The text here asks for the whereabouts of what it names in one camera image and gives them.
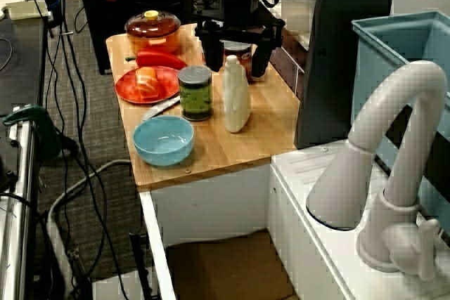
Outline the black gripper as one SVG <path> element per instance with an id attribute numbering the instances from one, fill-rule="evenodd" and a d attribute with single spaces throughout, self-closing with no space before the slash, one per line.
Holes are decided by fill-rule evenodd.
<path id="1" fill-rule="evenodd" d="M 205 63 L 218 72 L 223 65 L 222 41 L 256 46 L 252 77 L 262 77 L 272 52 L 281 46 L 284 22 L 271 17 L 259 0 L 220 0 L 218 9 L 197 12 L 195 35 L 202 42 Z"/>

